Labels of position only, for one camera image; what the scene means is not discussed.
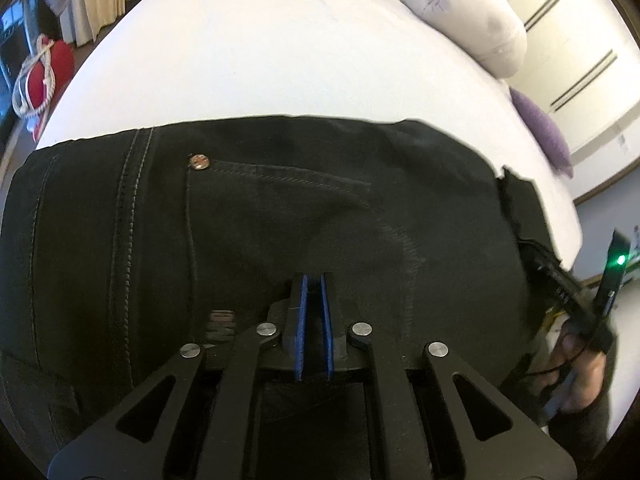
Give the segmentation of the right hand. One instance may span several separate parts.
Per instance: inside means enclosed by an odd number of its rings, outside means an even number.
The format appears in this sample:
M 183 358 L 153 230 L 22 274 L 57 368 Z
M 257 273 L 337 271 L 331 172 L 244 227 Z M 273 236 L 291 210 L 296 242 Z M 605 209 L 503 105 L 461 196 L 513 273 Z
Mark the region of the right hand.
M 562 325 L 547 363 L 547 370 L 570 363 L 574 382 L 563 396 L 561 413 L 577 413 L 588 408 L 599 396 L 605 375 L 606 355 L 585 348 L 575 324 L 567 320 Z

